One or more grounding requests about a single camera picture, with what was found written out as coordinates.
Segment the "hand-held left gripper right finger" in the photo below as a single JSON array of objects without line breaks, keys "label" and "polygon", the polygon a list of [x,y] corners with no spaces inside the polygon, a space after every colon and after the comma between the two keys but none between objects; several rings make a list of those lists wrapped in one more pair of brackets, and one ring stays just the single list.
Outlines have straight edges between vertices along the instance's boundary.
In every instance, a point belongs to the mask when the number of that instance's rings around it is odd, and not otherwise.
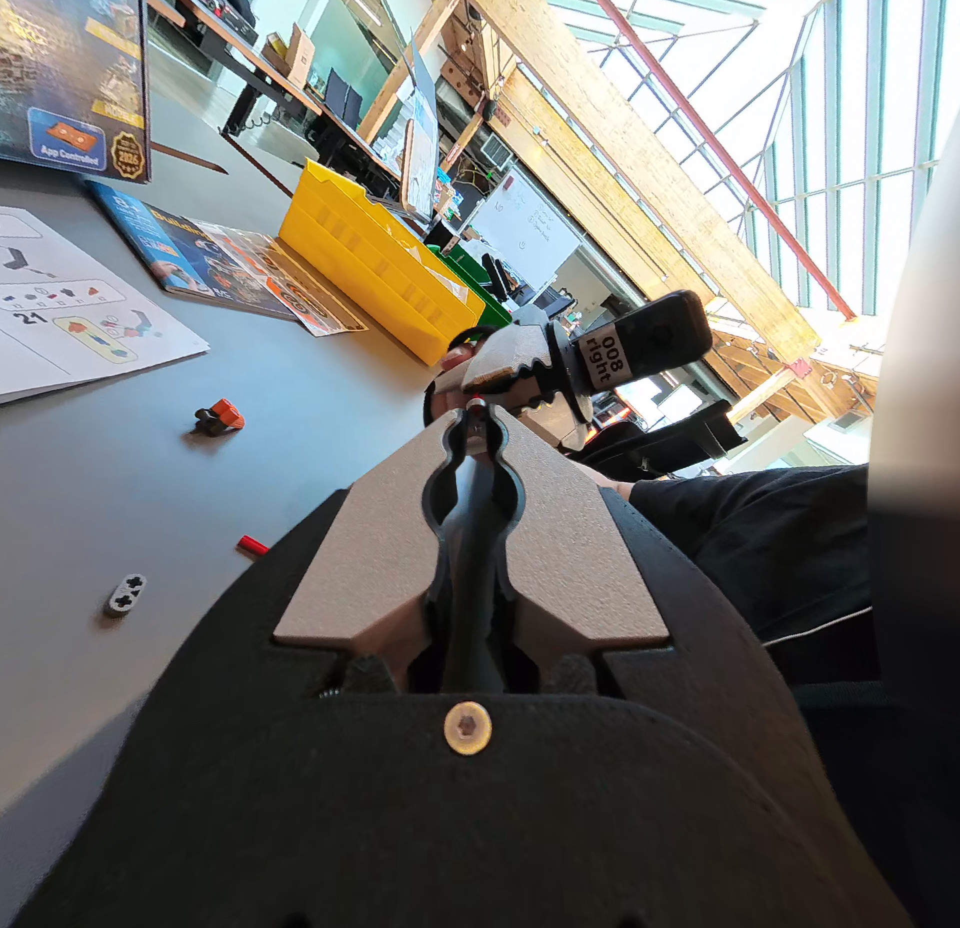
[{"label": "hand-held left gripper right finger", "polygon": [[546,676],[567,655],[662,648],[669,631],[599,485],[503,408],[498,457],[517,487],[505,541],[512,640]]}]

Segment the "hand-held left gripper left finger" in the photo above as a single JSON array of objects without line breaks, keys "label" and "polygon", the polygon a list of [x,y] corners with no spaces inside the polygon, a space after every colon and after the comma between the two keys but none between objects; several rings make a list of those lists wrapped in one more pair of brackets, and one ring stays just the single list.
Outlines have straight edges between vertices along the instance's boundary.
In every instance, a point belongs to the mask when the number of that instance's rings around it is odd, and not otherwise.
[{"label": "hand-held left gripper left finger", "polygon": [[407,670],[431,634],[426,604],[448,566],[466,416],[451,410],[359,478],[274,629],[290,646],[375,655]]}]

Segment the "person's right forearm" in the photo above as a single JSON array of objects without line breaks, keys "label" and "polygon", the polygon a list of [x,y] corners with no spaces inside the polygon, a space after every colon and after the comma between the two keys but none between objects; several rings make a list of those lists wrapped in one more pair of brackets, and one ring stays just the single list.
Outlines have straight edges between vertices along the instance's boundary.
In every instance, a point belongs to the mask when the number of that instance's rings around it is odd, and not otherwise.
[{"label": "person's right forearm", "polygon": [[630,502],[634,484],[632,482],[614,480],[589,467],[583,467],[585,473],[601,488],[614,490],[626,502]]}]

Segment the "grey desk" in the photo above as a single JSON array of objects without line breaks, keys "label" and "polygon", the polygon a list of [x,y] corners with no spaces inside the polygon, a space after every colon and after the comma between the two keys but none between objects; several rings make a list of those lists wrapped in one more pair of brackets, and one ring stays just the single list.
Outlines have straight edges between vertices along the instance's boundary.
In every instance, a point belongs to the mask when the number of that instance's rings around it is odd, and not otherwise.
[{"label": "grey desk", "polygon": [[[3,162],[2,205],[205,339],[156,369],[2,406],[2,926],[74,837],[146,695],[215,600],[334,490],[422,429],[434,372],[375,322],[299,323],[163,292],[78,175]],[[195,412],[246,420],[219,437]],[[130,572],[130,613],[102,606]]]}]

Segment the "background wooden desk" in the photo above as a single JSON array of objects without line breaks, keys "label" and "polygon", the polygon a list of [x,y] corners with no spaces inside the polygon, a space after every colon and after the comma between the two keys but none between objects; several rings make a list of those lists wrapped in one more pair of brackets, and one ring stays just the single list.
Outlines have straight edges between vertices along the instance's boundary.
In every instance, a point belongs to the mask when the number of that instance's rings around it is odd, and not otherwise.
[{"label": "background wooden desk", "polygon": [[261,98],[274,105],[274,112],[285,114],[306,129],[302,143],[310,149],[310,159],[354,180],[374,199],[401,201],[402,178],[390,168],[350,128],[342,118],[313,94],[297,88],[287,77],[257,54],[202,0],[174,0],[170,7],[163,0],[149,4],[170,22],[183,20],[184,29],[197,29],[198,50],[223,69],[244,82],[244,88],[226,117],[220,135],[238,150],[239,137],[255,129],[254,109]]}]

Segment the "person's right hand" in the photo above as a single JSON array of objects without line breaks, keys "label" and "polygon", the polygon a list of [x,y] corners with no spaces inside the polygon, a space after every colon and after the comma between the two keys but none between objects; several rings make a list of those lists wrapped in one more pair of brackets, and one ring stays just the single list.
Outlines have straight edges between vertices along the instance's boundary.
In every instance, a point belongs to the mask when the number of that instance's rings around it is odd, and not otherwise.
[{"label": "person's right hand", "polygon": [[437,377],[428,385],[423,400],[423,426],[429,427],[451,410],[465,409],[471,396],[463,392],[463,378],[483,340],[466,341],[447,352],[439,363]]}]

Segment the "green plastic bin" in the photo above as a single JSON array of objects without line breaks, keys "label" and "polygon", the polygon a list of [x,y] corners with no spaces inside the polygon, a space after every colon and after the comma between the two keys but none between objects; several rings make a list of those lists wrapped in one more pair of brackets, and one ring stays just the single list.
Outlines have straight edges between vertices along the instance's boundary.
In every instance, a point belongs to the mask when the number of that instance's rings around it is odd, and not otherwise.
[{"label": "green plastic bin", "polygon": [[438,245],[430,244],[426,247],[467,286],[473,295],[484,302],[485,308],[478,320],[479,326],[499,329],[512,322],[510,310],[505,308],[498,296],[493,294],[494,283],[491,275],[472,255],[460,245],[452,247],[446,255]]}]

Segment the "whiteboard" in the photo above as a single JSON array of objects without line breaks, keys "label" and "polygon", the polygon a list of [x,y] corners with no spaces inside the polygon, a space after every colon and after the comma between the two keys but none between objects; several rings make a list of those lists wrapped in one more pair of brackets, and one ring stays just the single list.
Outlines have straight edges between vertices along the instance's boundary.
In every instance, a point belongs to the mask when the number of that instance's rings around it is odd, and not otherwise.
[{"label": "whiteboard", "polygon": [[502,177],[467,225],[534,289],[551,285],[584,243],[519,165]]}]

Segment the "person's black clothing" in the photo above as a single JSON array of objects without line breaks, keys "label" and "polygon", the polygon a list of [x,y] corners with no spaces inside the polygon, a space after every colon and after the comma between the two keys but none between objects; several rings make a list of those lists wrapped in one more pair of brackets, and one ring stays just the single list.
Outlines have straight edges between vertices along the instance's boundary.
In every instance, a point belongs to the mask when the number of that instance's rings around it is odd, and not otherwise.
[{"label": "person's black clothing", "polygon": [[868,468],[641,481],[630,503],[794,690],[847,819],[918,926],[958,926],[958,517]]}]

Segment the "red ceiling pipe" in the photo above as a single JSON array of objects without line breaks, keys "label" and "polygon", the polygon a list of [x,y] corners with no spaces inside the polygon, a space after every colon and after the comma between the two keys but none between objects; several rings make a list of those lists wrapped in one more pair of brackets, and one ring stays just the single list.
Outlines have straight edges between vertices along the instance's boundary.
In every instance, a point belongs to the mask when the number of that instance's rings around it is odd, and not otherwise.
[{"label": "red ceiling pipe", "polygon": [[616,26],[618,32],[627,39],[633,50],[642,58],[642,61],[654,77],[654,80],[660,84],[669,98],[674,102],[676,108],[691,123],[707,148],[714,153],[721,164],[726,167],[727,173],[745,192],[750,203],[763,214],[770,228],[776,232],[792,252],[799,265],[809,274],[810,278],[822,288],[822,291],[827,299],[834,305],[834,308],[843,314],[846,321],[856,320],[858,316],[851,306],[844,300],[828,276],[823,273],[821,268],[810,258],[808,251],[804,249],[798,239],[786,227],[775,207],[761,195],[755,184],[739,166],[738,161],[726,150],[726,147],[718,140],[714,132],[701,118],[690,100],[668,75],[661,63],[654,57],[651,50],[642,42],[639,34],[631,25],[629,18],[618,10],[613,0],[595,1]]}]

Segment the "orange and black toy piece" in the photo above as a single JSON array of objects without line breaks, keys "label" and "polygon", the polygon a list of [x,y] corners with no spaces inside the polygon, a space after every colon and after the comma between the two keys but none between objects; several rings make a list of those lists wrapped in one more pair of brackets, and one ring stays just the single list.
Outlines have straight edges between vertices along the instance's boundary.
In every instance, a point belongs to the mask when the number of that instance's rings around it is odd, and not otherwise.
[{"label": "orange and black toy piece", "polygon": [[227,399],[221,399],[209,408],[198,409],[195,418],[195,431],[208,437],[233,433],[246,426],[244,416]]}]

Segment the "wooden framed display board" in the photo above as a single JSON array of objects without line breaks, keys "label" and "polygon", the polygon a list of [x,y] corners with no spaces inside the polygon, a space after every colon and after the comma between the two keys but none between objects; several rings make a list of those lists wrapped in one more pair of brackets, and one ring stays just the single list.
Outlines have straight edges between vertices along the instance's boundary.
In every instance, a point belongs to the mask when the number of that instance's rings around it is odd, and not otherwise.
[{"label": "wooden framed display board", "polygon": [[439,122],[435,82],[415,42],[405,61],[413,86],[413,114],[407,121],[401,166],[400,202],[403,210],[428,224],[434,214],[439,166]]}]

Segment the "brown cardboard box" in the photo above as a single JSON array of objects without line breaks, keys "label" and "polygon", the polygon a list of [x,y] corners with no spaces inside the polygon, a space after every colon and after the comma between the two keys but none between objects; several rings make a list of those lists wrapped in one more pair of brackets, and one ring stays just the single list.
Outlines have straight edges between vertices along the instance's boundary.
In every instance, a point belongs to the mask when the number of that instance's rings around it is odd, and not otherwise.
[{"label": "brown cardboard box", "polygon": [[315,56],[315,46],[298,24],[293,24],[290,38],[286,41],[279,33],[268,34],[260,54],[273,70],[296,89],[305,87]]}]

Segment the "open white instruction booklet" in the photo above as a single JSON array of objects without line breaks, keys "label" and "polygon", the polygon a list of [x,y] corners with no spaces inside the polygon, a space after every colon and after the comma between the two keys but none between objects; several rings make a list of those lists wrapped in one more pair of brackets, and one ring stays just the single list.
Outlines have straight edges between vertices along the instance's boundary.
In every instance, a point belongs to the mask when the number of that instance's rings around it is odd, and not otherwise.
[{"label": "open white instruction booklet", "polygon": [[2,405],[209,349],[198,334],[38,218],[2,206]]}]

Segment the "blue robot kit box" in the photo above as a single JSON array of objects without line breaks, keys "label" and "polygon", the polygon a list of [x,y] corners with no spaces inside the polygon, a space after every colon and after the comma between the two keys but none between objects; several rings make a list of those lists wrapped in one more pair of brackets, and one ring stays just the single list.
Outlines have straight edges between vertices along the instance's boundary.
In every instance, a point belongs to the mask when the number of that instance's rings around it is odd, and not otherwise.
[{"label": "blue robot kit box", "polygon": [[1,0],[1,158],[152,176],[146,0]]}]

